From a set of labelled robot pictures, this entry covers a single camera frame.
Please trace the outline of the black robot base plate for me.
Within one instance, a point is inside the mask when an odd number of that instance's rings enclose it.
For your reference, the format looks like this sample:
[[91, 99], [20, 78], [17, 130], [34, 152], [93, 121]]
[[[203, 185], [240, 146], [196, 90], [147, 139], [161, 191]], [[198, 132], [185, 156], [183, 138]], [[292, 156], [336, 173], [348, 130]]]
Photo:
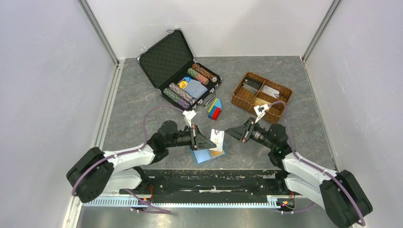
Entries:
[[290, 197], [276, 178], [279, 170], [142, 170], [131, 190], [154, 203], [264, 203], [267, 196]]

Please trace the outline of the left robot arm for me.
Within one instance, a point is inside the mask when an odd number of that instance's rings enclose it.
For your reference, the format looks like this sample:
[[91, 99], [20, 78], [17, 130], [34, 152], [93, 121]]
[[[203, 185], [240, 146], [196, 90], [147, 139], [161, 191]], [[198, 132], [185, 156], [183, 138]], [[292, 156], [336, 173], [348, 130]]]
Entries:
[[119, 151], [102, 151], [99, 147], [89, 149], [67, 172], [72, 195], [88, 203], [103, 193], [123, 189], [145, 193], [149, 178], [142, 165], [154, 164], [169, 154], [170, 147], [188, 146], [193, 150], [212, 149], [216, 144], [204, 136], [197, 125], [178, 130], [177, 123], [163, 122], [146, 143]]

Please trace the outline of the white orange VIP card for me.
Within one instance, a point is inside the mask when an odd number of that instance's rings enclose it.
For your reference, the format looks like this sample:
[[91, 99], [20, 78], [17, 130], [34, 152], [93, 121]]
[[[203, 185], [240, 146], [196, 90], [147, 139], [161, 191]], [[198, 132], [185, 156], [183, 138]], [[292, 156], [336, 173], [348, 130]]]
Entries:
[[222, 130], [211, 130], [210, 140], [216, 145], [215, 148], [210, 149], [211, 151], [222, 152], [224, 144], [224, 134]]

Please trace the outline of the blue card holder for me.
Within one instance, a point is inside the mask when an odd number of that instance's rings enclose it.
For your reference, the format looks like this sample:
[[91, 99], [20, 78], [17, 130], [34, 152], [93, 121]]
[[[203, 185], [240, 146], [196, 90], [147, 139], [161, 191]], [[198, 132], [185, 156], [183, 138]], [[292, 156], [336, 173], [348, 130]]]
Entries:
[[[227, 154], [227, 143], [226, 142], [224, 142], [224, 144], [223, 144], [223, 150], [225, 151], [224, 155], [226, 155]], [[196, 165], [201, 165], [201, 164], [204, 164], [211, 160], [224, 156], [224, 155], [222, 155], [222, 156], [213, 158], [211, 155], [210, 149], [196, 150], [196, 151], [191, 150], [191, 155], [192, 155], [193, 161]]]

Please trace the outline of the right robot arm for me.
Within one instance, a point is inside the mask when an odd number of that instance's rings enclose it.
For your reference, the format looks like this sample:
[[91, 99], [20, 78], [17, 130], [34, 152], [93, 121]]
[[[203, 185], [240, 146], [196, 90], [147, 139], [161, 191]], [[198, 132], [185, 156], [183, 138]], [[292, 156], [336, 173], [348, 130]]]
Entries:
[[355, 223], [364, 226], [364, 217], [373, 212], [353, 173], [329, 170], [305, 159], [291, 147], [285, 126], [276, 123], [265, 129], [251, 117], [225, 132], [243, 143], [253, 140], [268, 147], [271, 163], [281, 169], [274, 181], [276, 191], [292, 191], [310, 199], [337, 227], [348, 228]]

